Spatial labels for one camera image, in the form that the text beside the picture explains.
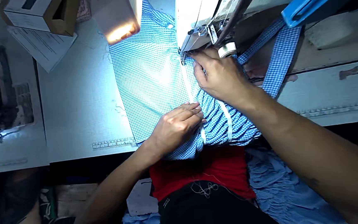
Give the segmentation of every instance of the red shirt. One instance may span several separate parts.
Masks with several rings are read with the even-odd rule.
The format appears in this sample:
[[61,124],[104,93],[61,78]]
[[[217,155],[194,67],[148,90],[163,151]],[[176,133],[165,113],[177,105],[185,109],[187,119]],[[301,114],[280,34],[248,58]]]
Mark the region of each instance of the red shirt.
[[205,147],[195,160],[164,161],[150,167],[153,196],[161,201],[170,193],[197,180],[211,181],[251,199],[243,146]]

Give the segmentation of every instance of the light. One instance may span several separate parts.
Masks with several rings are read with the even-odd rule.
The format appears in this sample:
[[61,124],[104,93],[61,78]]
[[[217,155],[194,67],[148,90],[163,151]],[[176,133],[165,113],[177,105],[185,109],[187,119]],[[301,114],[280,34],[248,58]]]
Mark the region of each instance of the light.
[[107,42],[111,44],[121,41],[135,33],[135,30],[135,25],[132,23],[119,27],[106,35]]

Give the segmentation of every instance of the white elastic strip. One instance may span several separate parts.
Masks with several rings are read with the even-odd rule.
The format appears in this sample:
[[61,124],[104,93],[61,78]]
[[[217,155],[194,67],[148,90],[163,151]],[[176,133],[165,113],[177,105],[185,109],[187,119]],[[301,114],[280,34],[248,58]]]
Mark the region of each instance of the white elastic strip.
[[223,114],[225,115],[226,119],[227,119],[227,142],[231,142],[231,135],[233,134],[233,126],[232,126],[232,122],[231,122],[231,116],[229,114],[229,111],[227,110],[225,104],[218,100],[218,103],[220,105],[220,107],[222,108],[223,110]]
[[[187,79],[186,67],[184,67],[183,65],[180,65],[180,68],[182,70],[182,77],[183,77],[183,81],[185,83],[187,94],[189,96],[189,101],[190,101],[190,103],[194,103],[194,97],[191,94],[191,85],[190,85],[189,80]],[[205,130],[204,130],[203,125],[201,125],[201,127],[200,127],[200,132],[201,132],[202,141],[204,142],[204,145],[206,145],[206,136],[205,136]]]

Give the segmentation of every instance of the measuring ruler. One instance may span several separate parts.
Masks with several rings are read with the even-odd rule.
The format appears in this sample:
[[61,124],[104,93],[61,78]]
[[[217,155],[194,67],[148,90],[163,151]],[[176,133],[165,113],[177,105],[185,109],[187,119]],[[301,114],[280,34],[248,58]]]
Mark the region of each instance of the measuring ruler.
[[297,111],[298,114],[305,116],[307,118],[329,115],[329,114],[338,114],[349,111],[358,110],[358,103],[348,105],[348,106],[335,106],[330,108],[320,108],[316,110],[307,110],[307,111]]
[[118,148],[123,146],[137,146],[135,139],[133,137],[128,138],[117,138],[108,141],[97,141],[92,143],[92,150],[105,150]]

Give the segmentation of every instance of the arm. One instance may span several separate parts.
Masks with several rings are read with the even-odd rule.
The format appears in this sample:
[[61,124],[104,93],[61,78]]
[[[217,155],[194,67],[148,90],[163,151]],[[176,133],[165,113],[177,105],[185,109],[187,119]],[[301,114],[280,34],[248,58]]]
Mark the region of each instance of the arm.
[[142,173],[188,140],[205,122],[203,116],[199,103],[185,103],[163,115],[152,135],[100,184],[75,224],[108,222]]
[[250,84],[232,58],[220,59],[215,49],[191,57],[202,89],[246,115],[277,155],[327,201],[358,214],[356,145],[277,103]]

